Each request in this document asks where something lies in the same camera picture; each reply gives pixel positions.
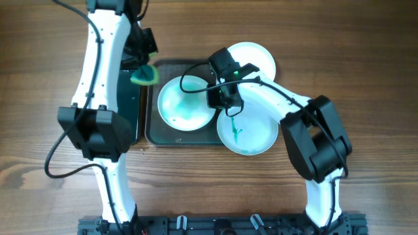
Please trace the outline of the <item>green yellow sponge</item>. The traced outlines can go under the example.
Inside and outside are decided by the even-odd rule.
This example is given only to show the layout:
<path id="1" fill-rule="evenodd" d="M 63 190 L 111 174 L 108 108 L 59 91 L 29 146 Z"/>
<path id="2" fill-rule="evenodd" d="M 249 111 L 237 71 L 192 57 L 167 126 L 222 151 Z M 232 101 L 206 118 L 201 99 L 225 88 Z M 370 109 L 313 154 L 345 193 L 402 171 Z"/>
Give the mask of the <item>green yellow sponge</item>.
<path id="1" fill-rule="evenodd" d="M 130 81 L 140 86 L 152 86 L 159 83 L 159 72 L 153 65 L 142 65 L 132 73 Z"/>

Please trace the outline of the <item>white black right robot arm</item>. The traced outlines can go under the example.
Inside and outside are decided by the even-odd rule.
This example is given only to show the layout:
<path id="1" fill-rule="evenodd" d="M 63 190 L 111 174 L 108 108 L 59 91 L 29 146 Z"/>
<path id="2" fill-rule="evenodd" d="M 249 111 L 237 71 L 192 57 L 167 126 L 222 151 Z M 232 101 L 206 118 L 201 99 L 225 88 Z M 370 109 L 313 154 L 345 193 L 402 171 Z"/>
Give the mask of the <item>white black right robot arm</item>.
<path id="1" fill-rule="evenodd" d="M 239 64 L 222 48 L 208 58 L 216 83 L 208 85 L 211 108 L 241 118 L 250 106 L 256 118 L 280 124 L 291 164 L 306 180 L 306 215 L 328 232 L 341 215 L 339 181 L 348 176 L 352 145 L 334 104 L 324 95 L 314 99 L 297 95 L 268 79 L 253 63 Z"/>

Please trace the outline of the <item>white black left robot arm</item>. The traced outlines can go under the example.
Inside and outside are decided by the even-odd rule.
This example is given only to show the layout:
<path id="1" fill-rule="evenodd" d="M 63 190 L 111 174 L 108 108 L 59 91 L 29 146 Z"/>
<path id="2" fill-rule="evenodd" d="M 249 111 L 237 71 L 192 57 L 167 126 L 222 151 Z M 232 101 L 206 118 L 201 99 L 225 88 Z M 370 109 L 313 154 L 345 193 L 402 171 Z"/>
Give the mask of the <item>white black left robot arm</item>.
<path id="1" fill-rule="evenodd" d="M 80 82 L 69 107 L 58 110 L 63 134 L 46 157 L 49 170 L 52 155 L 65 137 L 88 160 L 103 203 L 101 216 L 79 221 L 79 234 L 146 234 L 138 218 L 126 173 L 126 153 L 137 132 L 118 112 L 120 69 L 138 69 L 132 83 L 150 85 L 157 81 L 155 67 L 148 62 L 158 51 L 152 30 L 140 25 L 147 1 L 87 1 L 87 12 L 74 7 L 88 23 L 88 42 Z"/>

